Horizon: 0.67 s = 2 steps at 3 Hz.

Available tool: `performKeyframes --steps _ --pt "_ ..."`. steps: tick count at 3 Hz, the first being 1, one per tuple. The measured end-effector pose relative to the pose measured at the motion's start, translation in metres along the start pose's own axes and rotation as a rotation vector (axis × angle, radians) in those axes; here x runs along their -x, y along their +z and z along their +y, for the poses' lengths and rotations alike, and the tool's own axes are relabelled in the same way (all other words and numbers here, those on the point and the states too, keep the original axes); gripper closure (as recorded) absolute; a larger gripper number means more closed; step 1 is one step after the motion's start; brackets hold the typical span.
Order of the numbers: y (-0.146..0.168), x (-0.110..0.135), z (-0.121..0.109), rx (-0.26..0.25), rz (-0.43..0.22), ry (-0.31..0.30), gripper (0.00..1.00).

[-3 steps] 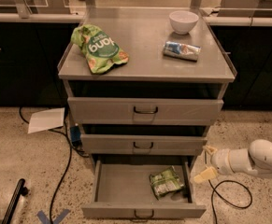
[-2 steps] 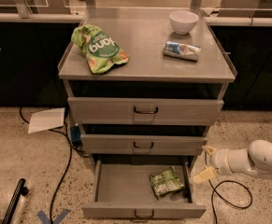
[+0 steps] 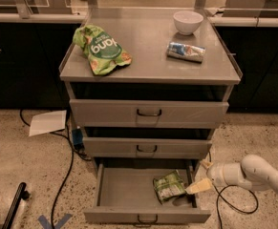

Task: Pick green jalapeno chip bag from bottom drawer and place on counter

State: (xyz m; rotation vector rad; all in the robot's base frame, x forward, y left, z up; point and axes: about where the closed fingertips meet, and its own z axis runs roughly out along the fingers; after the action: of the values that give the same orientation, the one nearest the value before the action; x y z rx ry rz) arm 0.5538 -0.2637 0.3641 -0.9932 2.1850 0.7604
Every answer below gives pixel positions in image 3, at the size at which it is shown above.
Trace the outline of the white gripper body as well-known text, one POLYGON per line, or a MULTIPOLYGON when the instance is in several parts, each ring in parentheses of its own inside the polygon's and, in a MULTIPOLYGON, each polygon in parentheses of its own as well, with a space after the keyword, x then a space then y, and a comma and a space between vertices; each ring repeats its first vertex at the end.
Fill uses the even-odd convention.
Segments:
POLYGON ((252 188, 252 182, 246 178, 239 163, 214 163, 206 171, 207 177, 215 186, 238 186, 247 190, 252 188))

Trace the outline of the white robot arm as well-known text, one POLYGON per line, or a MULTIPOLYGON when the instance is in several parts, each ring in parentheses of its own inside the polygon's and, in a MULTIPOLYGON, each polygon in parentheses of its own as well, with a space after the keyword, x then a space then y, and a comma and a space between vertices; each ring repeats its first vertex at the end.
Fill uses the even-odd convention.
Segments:
POLYGON ((214 187, 237 186, 248 191, 271 189, 278 195, 278 170, 260 156, 247 155, 240 162, 201 161, 207 178, 191 183, 186 189, 189 195, 197 194, 214 187))

